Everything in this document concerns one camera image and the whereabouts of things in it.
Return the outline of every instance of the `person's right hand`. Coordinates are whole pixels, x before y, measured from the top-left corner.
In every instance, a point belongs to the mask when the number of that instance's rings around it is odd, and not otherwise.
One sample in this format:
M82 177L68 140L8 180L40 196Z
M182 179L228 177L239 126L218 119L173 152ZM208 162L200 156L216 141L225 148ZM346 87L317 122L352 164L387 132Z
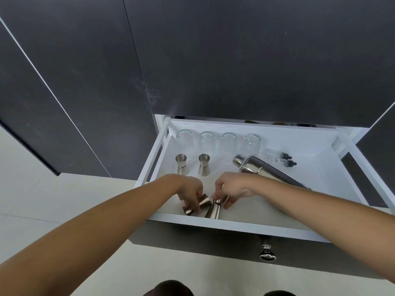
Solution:
M223 207L228 209L241 197L250 197L255 194L247 188L248 180L252 174L224 172L215 181L215 194L213 199L223 199L229 196Z

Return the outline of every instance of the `person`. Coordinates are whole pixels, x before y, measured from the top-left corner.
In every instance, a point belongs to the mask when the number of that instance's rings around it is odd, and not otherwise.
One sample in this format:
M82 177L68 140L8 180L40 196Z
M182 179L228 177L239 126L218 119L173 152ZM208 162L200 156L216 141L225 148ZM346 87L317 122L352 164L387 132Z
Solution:
M172 195L199 212L202 182L167 174L63 223L0 265L0 295L70 295ZM225 172L213 199L225 209L259 195L395 283L395 217L380 210L255 174ZM168 281L146 295L193 295Z

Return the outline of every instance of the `open drawer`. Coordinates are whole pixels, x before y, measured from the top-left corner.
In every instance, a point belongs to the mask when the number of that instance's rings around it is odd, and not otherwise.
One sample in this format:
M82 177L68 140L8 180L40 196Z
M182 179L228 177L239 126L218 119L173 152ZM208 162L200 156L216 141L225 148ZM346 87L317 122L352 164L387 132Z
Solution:
M175 135L181 129L188 129L192 132L196 150L198 150L199 134L204 131L213 132L216 136L216 154L218 154L220 137L225 132L232 132L238 136L237 152L239 153L243 153L241 146L244 136L249 133L258 134L262 139L259 157L262 157L265 147L287 152L297 162L297 165L292 168L283 167L281 170L295 180L314 191L368 205L347 169L332 148L334 141L340 138L393 212L395 203L394 195L341 128L326 129L242 124L223 121L170 119L168 117L163 123L135 187L146 182L161 145L163 149L155 165L151 179L154 180L164 174L177 172L175 157L179 152ZM223 172L238 171L234 165L220 164L218 155L215 155L214 158L210 159L210 174L206 177L201 177L198 174L198 155L197 151L196 158L187 162L189 169L188 175L202 180L204 185L203 192L208 196L214 193L215 180ZM184 203L178 199L177 195L174 195L149 220L328 242L261 197L255 196L242 199L230 209L222 209L219 219L204 218L207 209L202 210L200 215L186 216L182 209L183 205Z

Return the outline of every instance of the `white tile floor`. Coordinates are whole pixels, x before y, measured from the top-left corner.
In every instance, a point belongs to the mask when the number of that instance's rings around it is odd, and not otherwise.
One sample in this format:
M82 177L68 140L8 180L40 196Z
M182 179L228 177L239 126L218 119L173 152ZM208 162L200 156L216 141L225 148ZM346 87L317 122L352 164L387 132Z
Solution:
M0 128L0 262L86 209L131 189L134 181L74 174L54 176ZM133 245L123 246L73 294L143 295L177 279L196 296L395 295L385 280L331 274Z

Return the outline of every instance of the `upside-down glass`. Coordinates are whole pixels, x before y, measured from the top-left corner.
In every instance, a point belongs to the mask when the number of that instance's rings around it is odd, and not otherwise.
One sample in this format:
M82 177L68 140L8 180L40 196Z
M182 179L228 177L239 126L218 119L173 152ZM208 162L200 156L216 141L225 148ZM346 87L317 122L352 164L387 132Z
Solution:
M211 132L202 132L199 138L200 154L208 154L211 159L215 157L215 136Z
M220 161L224 165L232 164L237 150L237 137L233 133L225 133L221 137Z
M243 152L245 156L259 154L261 149L261 138L257 134L247 134L244 136Z
M187 161L195 159L195 144L192 133L189 130L179 130L175 136L177 140L178 151L186 156Z

